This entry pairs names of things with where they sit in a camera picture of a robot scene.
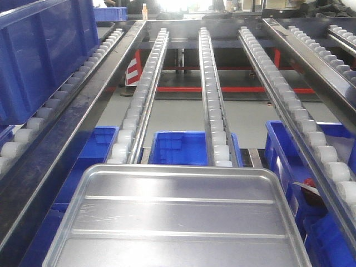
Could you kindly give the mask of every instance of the white plastic roller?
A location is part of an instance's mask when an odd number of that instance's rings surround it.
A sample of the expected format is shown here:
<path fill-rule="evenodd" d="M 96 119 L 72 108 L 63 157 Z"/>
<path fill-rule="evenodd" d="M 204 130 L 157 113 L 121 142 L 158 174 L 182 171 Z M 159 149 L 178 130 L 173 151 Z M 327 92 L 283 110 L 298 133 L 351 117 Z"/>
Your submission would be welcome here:
<path fill-rule="evenodd" d="M 73 77 L 74 78 L 79 78 L 79 79 L 81 79 L 81 78 L 83 78 L 85 76 L 85 72 L 83 72 L 83 71 L 76 71 L 75 73 L 73 73 Z"/>
<path fill-rule="evenodd" d="M 141 115 L 141 109 L 140 108 L 129 108 L 127 110 L 127 118 L 139 118 Z"/>
<path fill-rule="evenodd" d="M 353 181 L 338 182 L 337 190 L 340 197 L 347 204 L 356 204 L 356 182 Z"/>
<path fill-rule="evenodd" d="M 286 91 L 281 94 L 284 102 L 288 102 L 289 100 L 296 99 L 295 93 L 293 91 Z"/>
<path fill-rule="evenodd" d="M 104 55 L 104 54 L 105 54 L 105 50 L 106 50 L 106 49 L 101 49 L 101 48 L 99 47 L 99 49 L 95 50 L 95 52 L 96 52 L 96 53 L 99 53 L 99 54 L 101 54 L 101 55 Z"/>
<path fill-rule="evenodd" d="M 86 61 L 83 63 L 83 66 L 89 67 L 89 68 L 92 68 L 94 65 L 95 65 L 95 63 L 92 61 Z"/>
<path fill-rule="evenodd" d="M 147 91 L 136 91 L 132 96 L 133 99 L 140 99 L 146 97 L 147 97 Z"/>
<path fill-rule="evenodd" d="M 220 118 L 222 118 L 222 113 L 221 113 L 221 109 L 214 109 L 214 110 L 209 110 L 209 117 L 210 119 L 213 120 L 218 120 Z"/>
<path fill-rule="evenodd" d="M 325 146 L 327 144 L 326 137 L 323 132 L 310 131 L 305 134 L 306 141 L 312 147 Z"/>
<path fill-rule="evenodd" d="M 52 112 L 53 112 L 52 108 L 40 107 L 36 112 L 36 117 L 47 119 L 51 115 Z"/>
<path fill-rule="evenodd" d="M 140 107 L 143 106 L 146 100 L 144 98 L 134 98 L 131 101 L 130 107 Z"/>
<path fill-rule="evenodd" d="M 76 85 L 80 82 L 80 78 L 77 77 L 70 77 L 67 80 L 67 83 L 69 83 L 70 85 Z"/>
<path fill-rule="evenodd" d="M 289 84 L 287 84 L 287 83 L 284 83 L 281 85 L 276 85 L 276 88 L 280 95 L 283 94 L 284 92 L 291 91 L 291 88 L 290 88 Z"/>
<path fill-rule="evenodd" d="M 213 145 L 226 145 L 226 132 L 212 132 Z"/>
<path fill-rule="evenodd" d="M 217 145 L 213 148 L 215 161 L 230 160 L 230 150 L 228 145 Z"/>
<path fill-rule="evenodd" d="M 317 123 L 314 120 L 298 120 L 297 124 L 304 134 L 317 131 Z"/>
<path fill-rule="evenodd" d="M 285 83 L 285 78 L 283 77 L 275 77 L 275 78 L 272 78 L 272 81 L 274 83 L 274 85 L 282 85 Z"/>
<path fill-rule="evenodd" d="M 24 143 L 20 142 L 6 142 L 1 148 L 1 156 L 13 159 L 21 155 L 25 148 Z"/>
<path fill-rule="evenodd" d="M 109 47 L 110 47 L 109 45 L 102 44 L 101 46 L 99 46 L 99 49 L 107 51 L 109 49 Z"/>
<path fill-rule="evenodd" d="M 68 96 L 68 92 L 66 91 L 57 91 L 55 92 L 55 94 L 53 95 L 53 98 L 55 99 L 59 99 L 59 100 L 63 100 Z"/>
<path fill-rule="evenodd" d="M 207 101 L 207 107 L 208 107 L 210 110 L 218 109 L 218 108 L 220 108 L 220 101 L 217 100 L 217 99 L 208 100 L 208 101 Z"/>
<path fill-rule="evenodd" d="M 315 153 L 322 163 L 338 161 L 338 153 L 333 146 L 317 146 Z"/>
<path fill-rule="evenodd" d="M 74 89 L 74 85 L 70 84 L 70 83 L 65 83 L 64 85 L 61 86 L 61 91 L 65 91 L 65 92 L 72 92 Z"/>
<path fill-rule="evenodd" d="M 41 126 L 44 124 L 44 119 L 43 118 L 36 118 L 32 117 L 29 118 L 27 123 L 26 123 L 26 128 L 28 129 L 33 129 L 33 130 L 39 130 Z"/>
<path fill-rule="evenodd" d="M 211 120 L 210 129 L 212 132 L 223 132 L 224 122 L 222 120 Z"/>
<path fill-rule="evenodd" d="M 307 120 L 309 118 L 308 110 L 299 108 L 292 111 L 292 117 L 295 121 Z"/>
<path fill-rule="evenodd" d="M 296 110 L 298 108 L 303 108 L 301 106 L 301 101 L 299 99 L 291 99 L 287 101 L 288 109 L 289 110 Z"/>
<path fill-rule="evenodd" d="M 232 167 L 233 163 L 230 160 L 220 160 L 220 161 L 215 161 L 215 166 L 216 167 Z"/>
<path fill-rule="evenodd" d="M 137 122 L 137 118 L 126 118 L 123 120 L 122 128 L 124 130 L 136 130 Z"/>
<path fill-rule="evenodd" d="M 46 101 L 46 103 L 44 103 L 44 106 L 52 109 L 56 109 L 60 103 L 61 103 L 60 99 L 50 98 Z"/>
<path fill-rule="evenodd" d="M 111 150 L 111 157 L 113 159 L 115 158 L 121 158 L 123 156 L 127 156 L 128 154 L 128 144 L 126 143 L 116 143 L 112 146 Z"/>
<path fill-rule="evenodd" d="M 308 40 L 305 41 L 305 44 L 306 44 L 307 46 L 310 45 L 310 44 L 312 44 L 312 43 L 315 43 L 315 40 L 313 40 L 313 39 L 308 39 Z"/>
<path fill-rule="evenodd" d="M 206 90 L 207 91 L 216 91 L 217 90 L 217 86 L 215 83 L 212 83 L 212 84 L 209 84 L 209 85 L 206 85 Z"/>
<path fill-rule="evenodd" d="M 120 130 L 117 135 L 118 143 L 129 143 L 135 137 L 133 130 Z"/>
<path fill-rule="evenodd" d="M 207 92 L 207 99 L 219 99 L 219 94 L 217 91 L 215 92 Z"/>
<path fill-rule="evenodd" d="M 325 164 L 325 170 L 334 182 L 350 181 L 349 166 L 343 162 L 328 162 Z"/>
<path fill-rule="evenodd" d="M 90 71 L 90 67 L 87 67 L 87 66 L 81 66 L 80 68 L 79 68 L 79 71 L 80 72 L 84 72 L 84 73 L 87 73 L 87 72 L 89 72 Z"/>
<path fill-rule="evenodd" d="M 20 143 L 28 143 L 30 140 L 32 140 L 35 135 L 36 135 L 35 130 L 33 129 L 18 129 L 17 132 L 15 133 L 14 140 L 15 142 L 20 142 Z"/>

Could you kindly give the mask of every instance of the concrete floor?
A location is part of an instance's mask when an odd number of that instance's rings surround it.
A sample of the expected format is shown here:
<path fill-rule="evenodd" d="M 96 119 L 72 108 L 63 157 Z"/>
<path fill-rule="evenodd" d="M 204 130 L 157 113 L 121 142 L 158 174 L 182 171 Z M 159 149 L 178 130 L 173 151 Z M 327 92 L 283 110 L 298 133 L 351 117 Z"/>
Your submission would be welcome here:
<path fill-rule="evenodd" d="M 98 125 L 120 125 L 130 104 L 131 97 L 122 97 L 117 90 Z M 337 122 L 337 119 L 322 103 L 306 102 L 304 106 L 314 119 Z M 261 101 L 225 101 L 230 131 L 237 134 L 241 148 L 264 148 L 265 123 L 278 120 L 274 108 Z M 155 100 L 144 147 L 151 147 L 156 131 L 203 131 L 202 101 L 200 100 Z"/>

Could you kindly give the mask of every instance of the metal tray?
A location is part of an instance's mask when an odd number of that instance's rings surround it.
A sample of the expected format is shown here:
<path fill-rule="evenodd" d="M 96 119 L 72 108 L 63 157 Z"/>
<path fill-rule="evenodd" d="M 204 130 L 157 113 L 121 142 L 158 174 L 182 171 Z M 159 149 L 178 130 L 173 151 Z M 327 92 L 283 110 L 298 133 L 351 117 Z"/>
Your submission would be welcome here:
<path fill-rule="evenodd" d="M 311 266 L 264 169 L 96 165 L 43 266 Z"/>

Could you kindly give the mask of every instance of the metal conveyor rail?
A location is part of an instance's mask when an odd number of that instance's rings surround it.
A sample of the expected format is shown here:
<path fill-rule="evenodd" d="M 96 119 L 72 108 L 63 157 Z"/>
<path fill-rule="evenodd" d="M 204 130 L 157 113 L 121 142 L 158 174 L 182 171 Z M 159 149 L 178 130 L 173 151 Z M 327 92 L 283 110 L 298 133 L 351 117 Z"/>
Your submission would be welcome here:
<path fill-rule="evenodd" d="M 343 229 L 349 248 L 356 255 L 356 220 L 337 187 L 340 182 L 355 182 L 355 175 L 338 159 L 336 149 L 327 144 L 321 128 L 246 27 L 239 30 L 239 38 L 259 80 L 297 145 L 301 158 L 316 178 L 328 210 Z"/>
<path fill-rule="evenodd" d="M 199 57 L 208 164 L 238 167 L 226 119 L 212 42 L 206 28 L 201 28 L 199 31 Z"/>
<path fill-rule="evenodd" d="M 169 32 L 162 28 L 120 126 L 117 142 L 111 148 L 108 164 L 138 164 L 141 160 L 142 146 L 168 43 Z"/>

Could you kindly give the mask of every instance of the blue plastic bin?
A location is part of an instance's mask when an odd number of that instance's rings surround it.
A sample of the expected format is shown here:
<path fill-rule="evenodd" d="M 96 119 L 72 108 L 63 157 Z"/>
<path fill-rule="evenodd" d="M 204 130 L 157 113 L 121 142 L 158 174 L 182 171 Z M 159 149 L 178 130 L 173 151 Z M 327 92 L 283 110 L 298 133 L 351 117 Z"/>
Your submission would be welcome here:
<path fill-rule="evenodd" d="M 97 45 L 88 0 L 37 1 L 0 13 L 0 124 L 25 123 Z"/>
<path fill-rule="evenodd" d="M 318 123 L 326 135 L 335 137 L 354 138 L 354 136 L 339 123 Z M 275 172 L 280 179 L 287 201 L 295 215 L 295 221 L 302 237 L 305 236 L 303 221 L 306 216 L 324 216 L 327 209 L 324 207 L 310 206 L 299 186 L 293 182 L 303 182 L 312 177 L 303 165 L 292 140 L 280 121 L 266 123 L 268 136 L 266 141 L 265 158 L 270 170 Z M 356 160 L 355 144 L 349 160 L 349 166 L 354 170 Z"/>
<path fill-rule="evenodd" d="M 126 21 L 126 7 L 94 8 L 96 21 Z"/>
<path fill-rule="evenodd" d="M 55 199 L 52 209 L 65 212 L 72 196 L 77 189 L 83 172 L 94 164 L 106 161 L 110 147 L 117 136 L 118 127 L 105 126 L 96 127 L 85 144 L 79 158 L 74 165 L 71 173 L 64 182 L 57 198 Z"/>
<path fill-rule="evenodd" d="M 19 267 L 42 266 L 63 216 L 64 213 L 57 210 L 50 210 L 48 212 Z"/>
<path fill-rule="evenodd" d="M 356 261 L 331 215 L 322 219 L 307 218 L 304 225 L 308 233 L 305 247 L 312 256 L 313 266 L 356 267 Z"/>
<path fill-rule="evenodd" d="M 25 4 L 33 3 L 37 0 L 1 0 L 0 1 L 0 13 L 8 11 L 10 9 L 24 6 Z"/>
<path fill-rule="evenodd" d="M 238 138 L 234 133 L 232 137 L 238 164 L 243 167 Z M 206 166 L 205 132 L 159 131 L 155 133 L 149 164 Z"/>

